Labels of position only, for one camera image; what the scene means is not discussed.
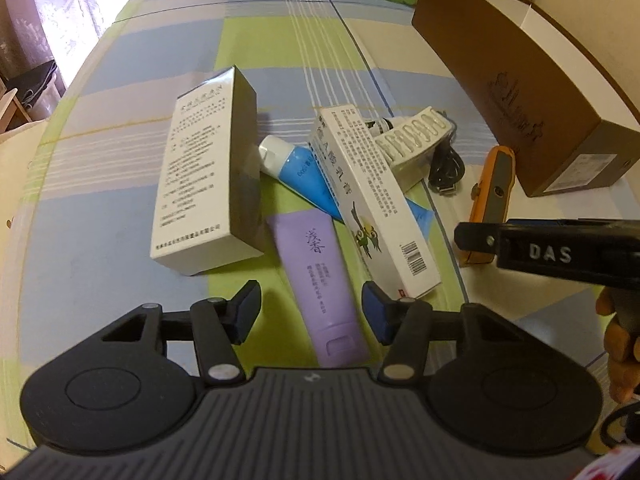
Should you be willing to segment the person's right hand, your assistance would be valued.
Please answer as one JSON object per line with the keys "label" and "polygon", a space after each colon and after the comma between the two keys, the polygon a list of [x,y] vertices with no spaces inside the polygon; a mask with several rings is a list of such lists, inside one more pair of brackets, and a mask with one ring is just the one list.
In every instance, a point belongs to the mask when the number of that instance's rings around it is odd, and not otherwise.
{"label": "person's right hand", "polygon": [[608,380],[610,396],[620,404],[629,402],[639,387],[639,339],[620,326],[611,289],[605,287],[596,302],[598,315],[610,316],[603,336],[603,347],[608,354]]}

